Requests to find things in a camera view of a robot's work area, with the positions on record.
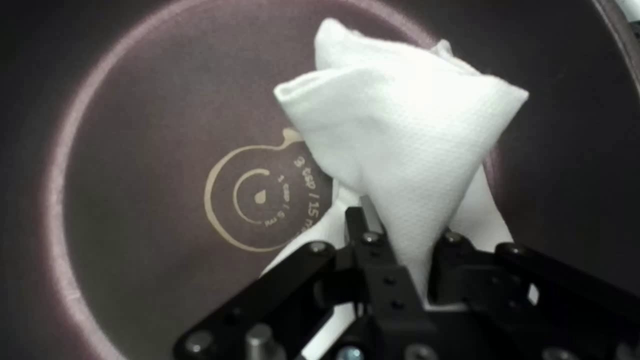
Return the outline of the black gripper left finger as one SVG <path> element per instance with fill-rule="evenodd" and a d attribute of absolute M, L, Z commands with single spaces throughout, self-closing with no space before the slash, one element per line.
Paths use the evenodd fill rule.
<path fill-rule="evenodd" d="M 311 360 L 305 347 L 338 304 L 356 322 L 322 360 L 355 347 L 363 360 L 404 360 L 420 338 L 423 304 L 373 210 L 346 210 L 345 248 L 312 239 L 175 341 L 175 360 Z"/>

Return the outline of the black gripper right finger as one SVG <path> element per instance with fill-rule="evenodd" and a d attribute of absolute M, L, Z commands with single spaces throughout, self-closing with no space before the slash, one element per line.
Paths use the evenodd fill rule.
<path fill-rule="evenodd" d="M 428 297 L 465 304 L 491 360 L 640 360 L 638 296 L 523 243 L 486 251 L 446 229 Z"/>

